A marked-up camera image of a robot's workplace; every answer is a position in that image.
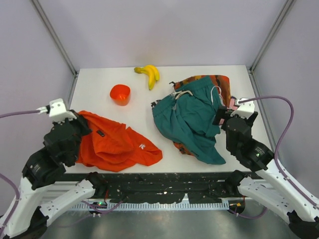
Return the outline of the teal green shorts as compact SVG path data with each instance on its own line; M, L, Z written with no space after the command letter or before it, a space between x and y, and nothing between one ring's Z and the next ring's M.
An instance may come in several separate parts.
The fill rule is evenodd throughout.
M223 105L218 90L209 77L204 77L183 85L152 109L157 129L178 144L181 153L213 165L226 162L215 148L220 127L212 124L219 106Z

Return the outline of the orange shorts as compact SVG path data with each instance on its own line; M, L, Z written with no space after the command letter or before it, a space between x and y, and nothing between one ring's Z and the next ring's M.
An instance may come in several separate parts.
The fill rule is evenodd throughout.
M87 111L79 115L87 120L92 132L82 137L77 163L120 172L136 164L152 166L162 160L162 151L126 124Z

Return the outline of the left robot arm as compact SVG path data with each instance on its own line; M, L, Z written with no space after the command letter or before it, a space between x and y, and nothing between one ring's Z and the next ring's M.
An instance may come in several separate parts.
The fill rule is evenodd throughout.
M75 165L82 138L91 133L85 118L75 111L52 121L52 129L44 136L44 147L29 157L16 196L0 219L0 235L4 239L38 239L72 206L104 196L107 191L104 176L91 172L63 195L42 203L44 194L66 168Z

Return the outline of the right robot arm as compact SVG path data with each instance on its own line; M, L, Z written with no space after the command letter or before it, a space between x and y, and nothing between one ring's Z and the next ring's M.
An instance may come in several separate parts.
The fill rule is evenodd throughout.
M275 159L274 153L252 137L252 125L258 113L250 106L246 111L220 106L213 123L223 121L226 149L241 165L272 186L269 189L245 173L235 170L226 179L230 192L238 192L262 204L280 216L300 239L319 237L319 199L301 185Z

